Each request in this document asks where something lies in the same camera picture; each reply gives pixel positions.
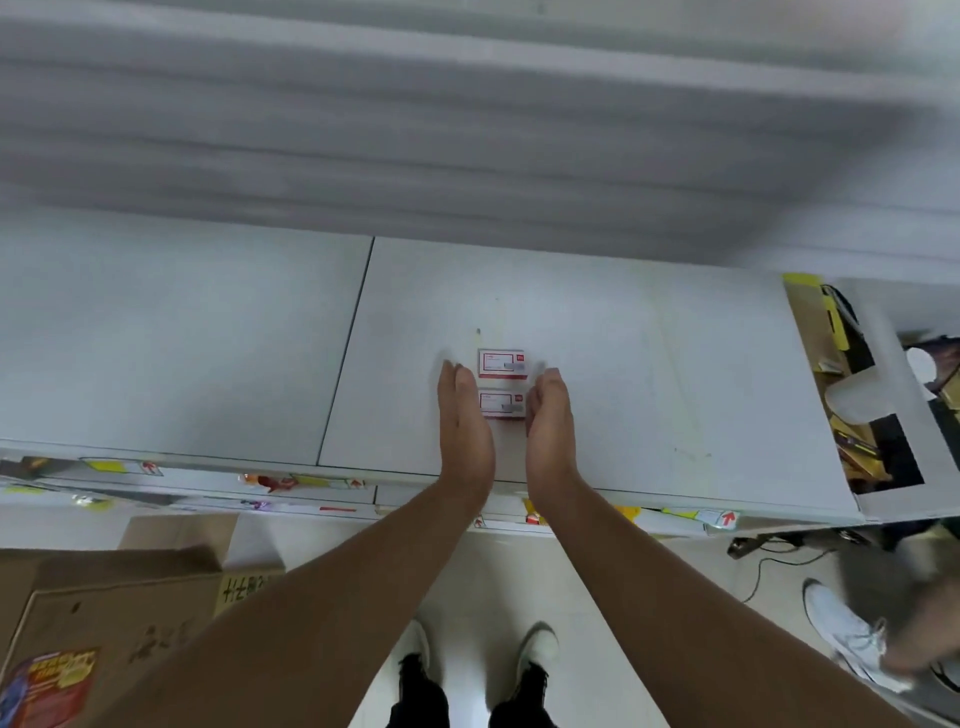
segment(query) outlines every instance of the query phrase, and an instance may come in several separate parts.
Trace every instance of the white shoe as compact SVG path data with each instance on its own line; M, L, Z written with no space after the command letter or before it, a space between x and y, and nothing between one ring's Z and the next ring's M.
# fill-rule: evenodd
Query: white shoe
M539 665L546 672L550 663L558 657L560 641L557 635L545 624L534 627L520 647L520 659L516 661L516 683L519 685L520 678L531 663Z
M399 665L405 657L409 655L420 655L420 664L423 665L423 671L430 668L430 643L426 639L426 631L423 625L416 619L412 619L396 641L396 645L390 652L390 662Z
M819 582L806 585L804 607L810 624L847 661L853 674L889 691L913 689L913 680L891 675L880 668L880 658L887 651L886 628L882 622L872 627Z

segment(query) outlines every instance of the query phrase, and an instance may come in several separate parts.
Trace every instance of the bare leg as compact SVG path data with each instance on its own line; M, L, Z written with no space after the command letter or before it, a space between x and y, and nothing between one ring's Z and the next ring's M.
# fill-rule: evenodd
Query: bare leg
M921 598L906 626L887 644L880 666L913 674L960 650L960 577L943 578Z

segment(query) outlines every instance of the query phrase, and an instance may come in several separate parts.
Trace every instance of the person's right hand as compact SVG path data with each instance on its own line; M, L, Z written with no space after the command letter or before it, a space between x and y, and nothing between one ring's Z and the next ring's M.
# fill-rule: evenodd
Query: person's right hand
M527 491L536 505L579 477L570 395L560 370L548 369L527 396Z

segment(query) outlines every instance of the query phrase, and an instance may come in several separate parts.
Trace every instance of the small box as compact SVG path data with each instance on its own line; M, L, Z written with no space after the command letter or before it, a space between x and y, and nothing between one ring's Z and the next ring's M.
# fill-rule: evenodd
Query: small box
M527 378L527 357L523 349L480 349L477 358L481 379Z
M502 389L481 389L480 412L490 420L524 420L527 396Z

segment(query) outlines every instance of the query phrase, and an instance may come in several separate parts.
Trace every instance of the tiled floor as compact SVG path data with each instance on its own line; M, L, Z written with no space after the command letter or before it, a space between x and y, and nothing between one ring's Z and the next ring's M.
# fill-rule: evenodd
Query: tiled floor
M243 520L231 558L252 558L269 542L287 567L294 567L348 538L357 529L315 519ZM766 556L806 561L811 549L776 556L756 552L735 562L727 541L675 541L670 547L738 598L756 583ZM840 588L836 556L807 567L765 563L751 606L800 639L827 651L806 620L804 580L817 578ZM535 622L549 623L561 642L562 658L550 670L546 707L560 725L666 726L660 711L627 663L560 545L552 539L468 533L420 609L450 704L451 724L487 725L490 708L513 688L516 650ZM388 670L371 685L354 728L382 728L396 700Z

